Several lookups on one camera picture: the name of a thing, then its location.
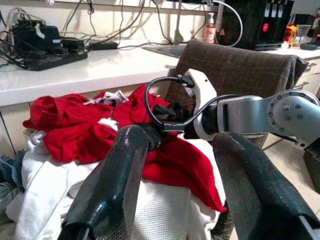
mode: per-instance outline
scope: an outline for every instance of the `laundry pile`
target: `laundry pile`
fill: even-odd
[[[73,199],[108,154],[118,129],[150,122],[145,89],[128,97],[117,91],[93,100],[69,94],[34,101],[23,122],[27,152],[23,159],[17,155],[21,160],[0,162],[6,182],[0,184],[0,224],[7,223],[0,226],[0,239],[58,238]],[[152,94],[148,100],[152,109],[169,105]],[[210,144],[168,134],[147,154],[132,239],[211,239],[224,202]]]

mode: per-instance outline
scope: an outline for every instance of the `floor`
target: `floor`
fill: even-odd
[[[307,171],[303,159],[304,151],[297,148],[292,142],[280,140],[266,148],[264,152],[279,171],[295,186],[320,219],[320,194],[315,191]],[[235,229],[230,240],[238,240]]]

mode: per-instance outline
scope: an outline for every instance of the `red cloth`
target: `red cloth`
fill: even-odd
[[[58,162],[79,159],[87,164],[100,161],[112,147],[116,132],[98,121],[112,115],[120,127],[149,122],[144,104],[145,89],[146,86],[140,86],[128,97],[128,102],[117,107],[102,103],[83,105],[88,99],[79,94],[40,97],[32,104],[31,118],[23,125],[47,132],[43,138],[45,147]],[[169,105],[154,95],[148,97],[151,109],[158,104]],[[174,134],[166,136],[160,147],[147,154],[142,177],[156,183],[189,188],[210,208],[220,212],[225,210],[209,159]]]

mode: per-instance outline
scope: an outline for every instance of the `soap dispenser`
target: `soap dispenser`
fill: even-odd
[[[215,42],[216,25],[214,21],[214,13],[209,12],[209,23],[205,26],[203,41],[207,44],[213,44]]]

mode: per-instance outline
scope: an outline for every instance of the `countertop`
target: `countertop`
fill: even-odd
[[[320,58],[320,49],[289,48],[264,52],[297,55],[306,60]],[[178,61],[175,57],[135,48],[92,51],[85,60],[44,71],[4,66],[0,69],[0,107],[34,101],[45,95],[58,97],[148,83],[167,76],[168,66],[176,66]]]

